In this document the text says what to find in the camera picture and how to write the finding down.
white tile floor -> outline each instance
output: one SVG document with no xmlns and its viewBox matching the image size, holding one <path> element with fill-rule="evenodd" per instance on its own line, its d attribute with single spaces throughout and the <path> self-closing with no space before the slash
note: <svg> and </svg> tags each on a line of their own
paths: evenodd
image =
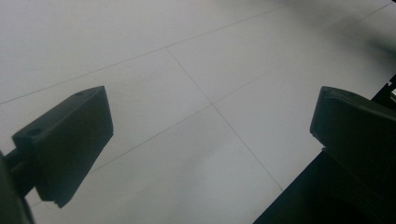
<svg viewBox="0 0 396 224">
<path fill-rule="evenodd" d="M 37 223 L 252 223 L 320 152 L 321 86 L 371 98 L 396 71 L 390 0 L 0 1 L 0 148 L 106 86 L 115 135 Z"/>
</svg>

floor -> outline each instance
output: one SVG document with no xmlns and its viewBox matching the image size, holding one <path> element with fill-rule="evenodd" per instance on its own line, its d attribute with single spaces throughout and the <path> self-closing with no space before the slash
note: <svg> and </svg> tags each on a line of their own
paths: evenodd
<svg viewBox="0 0 396 224">
<path fill-rule="evenodd" d="M 252 223 L 320 152 L 321 86 L 396 71 L 390 0 L 0 1 L 0 148 L 105 86 L 115 135 L 36 223 Z"/>
</svg>

